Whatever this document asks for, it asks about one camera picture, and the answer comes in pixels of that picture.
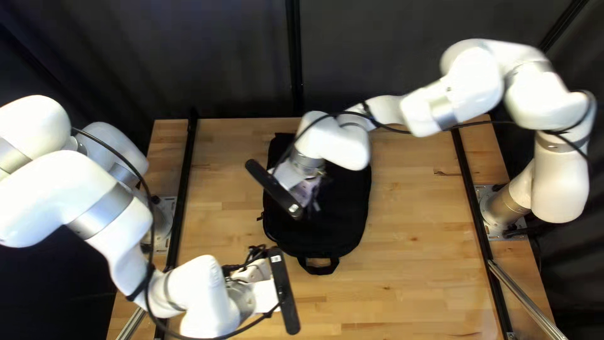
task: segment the metal mounting plate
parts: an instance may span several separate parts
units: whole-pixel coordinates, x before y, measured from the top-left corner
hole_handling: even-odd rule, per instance
[[[479,202],[483,199],[486,199],[487,197],[490,197],[491,195],[495,195],[496,192],[493,191],[493,186],[494,185],[492,185],[492,184],[474,186],[474,191],[476,192],[476,196],[478,197]],[[484,220],[483,220],[483,223],[484,223],[484,230],[487,233],[487,237],[488,237],[489,241],[519,241],[519,240],[526,239],[526,235],[516,235],[516,236],[509,237],[509,238],[505,238],[505,237],[503,237],[501,228],[497,228],[496,226],[491,226],[489,223],[487,223]],[[518,221],[516,221],[515,224],[518,227],[518,229],[523,229],[523,228],[527,227],[524,217],[521,217]]]

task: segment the black curtain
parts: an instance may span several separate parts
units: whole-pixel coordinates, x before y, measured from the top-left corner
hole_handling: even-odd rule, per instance
[[[590,1],[547,53],[571,90],[599,99],[588,145],[590,196],[583,214],[543,225],[536,238],[542,278],[559,327],[570,339],[604,338],[604,1]]]

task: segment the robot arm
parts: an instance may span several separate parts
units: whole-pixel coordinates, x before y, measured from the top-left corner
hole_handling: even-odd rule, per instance
[[[587,164],[577,151],[548,131],[564,131],[564,137],[585,152],[595,117],[593,96],[569,92],[543,53],[510,42],[458,42],[445,51],[440,69],[443,77],[423,88],[404,96],[374,97],[347,110],[371,118],[342,114],[318,122],[301,136],[304,127],[325,115],[318,111],[305,114],[294,151],[269,172],[285,190],[293,192],[309,173],[320,174],[311,167],[322,166],[321,159],[347,169],[364,168],[370,159],[367,134],[375,128],[371,119],[405,125],[414,136],[425,137],[486,113],[503,98],[519,126],[538,131],[535,159],[503,190],[509,204],[500,203],[500,210],[507,211],[507,220],[513,221],[531,209],[549,222],[578,217],[589,191]],[[489,214],[485,219],[510,223]]]
[[[105,256],[115,285],[125,295],[133,294],[145,278],[147,260],[139,243],[151,225],[151,213],[84,155],[57,151],[41,156],[0,182],[0,192],[1,245],[31,246],[64,224]],[[279,301],[266,259],[234,276],[246,283],[225,284],[222,268],[209,255],[169,273],[155,270],[150,307],[159,318],[186,312],[183,335],[224,335]],[[146,309],[142,293],[134,302]]]

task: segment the black cable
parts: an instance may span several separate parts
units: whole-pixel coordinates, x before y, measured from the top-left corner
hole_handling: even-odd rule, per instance
[[[126,159],[122,154],[120,154],[118,151],[116,151],[114,148],[112,148],[111,146],[109,146],[107,143],[103,142],[102,140],[96,138],[95,136],[89,134],[86,131],[82,131],[78,128],[71,128],[73,131],[97,142],[98,144],[100,144],[102,147],[106,148],[107,150],[109,150],[111,153],[113,153],[114,155],[116,155],[120,160],[122,160],[122,162],[124,162],[126,165],[128,165],[128,167],[130,168],[130,170],[132,170],[132,172],[134,172],[134,174],[136,175],[136,177],[138,177],[138,179],[141,181],[141,184],[145,190],[145,193],[147,194],[147,203],[149,205],[149,210],[152,211],[153,209],[153,202],[151,201],[151,192],[149,191],[149,187],[147,186],[147,182],[145,181],[145,179],[143,178],[143,176],[140,174],[140,172],[138,172],[138,170],[134,167],[134,165],[132,165],[130,163],[130,161],[128,161],[128,159]],[[148,257],[148,262],[147,262],[147,269],[153,267],[153,249],[155,248],[155,229],[153,228],[153,226],[150,229],[150,233],[151,233],[151,251],[149,252],[149,257]],[[161,321],[158,320],[158,318],[153,314],[153,312],[151,311],[151,307],[149,304],[149,283],[151,282],[150,278],[151,276],[153,276],[153,272],[154,270],[147,270],[147,275],[145,276],[144,280],[147,281],[147,284],[145,284],[145,288],[144,288],[144,297],[145,297],[145,305],[147,307],[147,313],[149,314],[149,318],[153,321],[153,323],[160,328],[161,330],[163,330],[164,332],[166,332],[167,334],[169,334],[170,336],[177,338],[177,339],[181,339],[181,340],[224,340],[224,339],[228,339],[232,336],[241,334],[242,332],[245,332],[246,330],[250,329],[251,327],[257,325],[258,323],[260,323],[260,321],[266,319],[266,318],[270,318],[272,316],[272,313],[275,311],[275,309],[277,309],[280,305],[281,305],[281,301],[279,300],[279,302],[268,312],[262,314],[261,317],[257,318],[256,320],[254,320],[253,322],[250,322],[249,324],[247,324],[246,326],[237,329],[229,334],[225,334],[222,336],[218,336],[216,338],[191,338],[189,336],[184,336],[184,335],[180,335],[176,332],[174,332],[173,330],[170,330],[168,327],[166,327],[166,325],[164,325]]]

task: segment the black metal frame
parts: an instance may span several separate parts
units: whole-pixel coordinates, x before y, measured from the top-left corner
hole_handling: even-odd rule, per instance
[[[503,297],[503,291],[501,290],[499,280],[489,270],[488,261],[493,259],[493,253],[490,249],[489,238],[484,230],[483,216],[480,212],[480,204],[478,203],[478,197],[474,190],[474,182],[472,181],[470,166],[467,163],[466,151],[463,148],[461,134],[458,129],[451,131],[451,137],[453,138],[453,144],[455,145],[455,153],[457,154],[457,161],[461,170],[461,177],[463,178],[463,186],[466,190],[467,201],[470,204],[470,210],[472,210],[474,228],[480,245],[480,253],[483,257],[484,269],[486,270],[487,279],[489,280],[489,287],[493,295],[495,311],[497,312],[499,325],[503,332],[503,338],[507,339],[507,332],[512,332],[512,323],[510,322],[510,316],[507,313],[506,300]]]
[[[288,21],[289,75],[294,102],[294,114],[304,113],[304,80],[302,77],[302,37],[300,0],[285,0]]]
[[[197,123],[199,116],[197,110],[192,108],[189,113],[187,125],[187,142],[185,144],[185,154],[182,158],[181,178],[178,183],[178,194],[176,198],[176,209],[174,211],[174,221],[172,222],[172,232],[170,235],[170,246],[168,255],[165,261],[164,272],[172,270],[176,267],[178,261],[178,253],[181,248],[181,232],[182,222],[184,221],[185,207],[187,202],[188,180],[191,173],[191,163],[193,161],[193,148],[195,147],[195,135],[197,133]],[[168,324],[168,319],[159,319],[165,325]],[[163,340],[165,332],[155,327],[155,340]]]

